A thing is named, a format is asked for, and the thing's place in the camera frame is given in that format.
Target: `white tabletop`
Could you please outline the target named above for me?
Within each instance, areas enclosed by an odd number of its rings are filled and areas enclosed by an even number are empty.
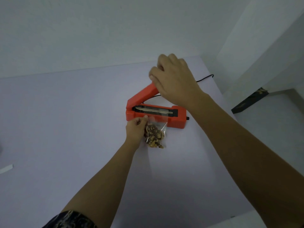
[[[185,60],[196,80],[209,75],[199,56]],[[0,175],[0,227],[43,226],[109,161],[125,139],[127,100],[155,64],[0,79],[0,168],[14,164]],[[199,85],[232,115],[211,77]],[[167,128],[166,149],[135,153],[112,227],[207,227],[252,209],[188,116],[184,129]]]

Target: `person's right hand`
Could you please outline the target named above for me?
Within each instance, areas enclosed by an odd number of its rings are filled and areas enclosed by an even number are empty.
[[[185,108],[188,108],[190,101],[203,94],[185,60],[178,59],[174,54],[161,54],[157,67],[150,70],[149,78],[161,96]]]

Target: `patterned sleeve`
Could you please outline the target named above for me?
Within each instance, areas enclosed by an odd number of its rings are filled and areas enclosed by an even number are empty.
[[[43,228],[97,228],[97,226],[83,214],[70,210],[58,214]]]

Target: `plastic bag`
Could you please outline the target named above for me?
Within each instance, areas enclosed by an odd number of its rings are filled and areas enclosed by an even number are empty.
[[[150,116],[145,128],[145,141],[151,148],[165,148],[166,128],[168,117],[157,115]]]

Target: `orange heat sealer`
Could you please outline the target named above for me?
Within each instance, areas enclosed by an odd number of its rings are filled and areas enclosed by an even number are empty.
[[[186,125],[186,120],[189,118],[186,115],[186,109],[174,105],[171,108],[143,104],[144,101],[158,94],[157,88],[153,83],[141,90],[139,93],[131,97],[126,106],[126,118],[130,121],[144,115],[153,116],[157,122],[168,122],[167,126],[183,129]]]

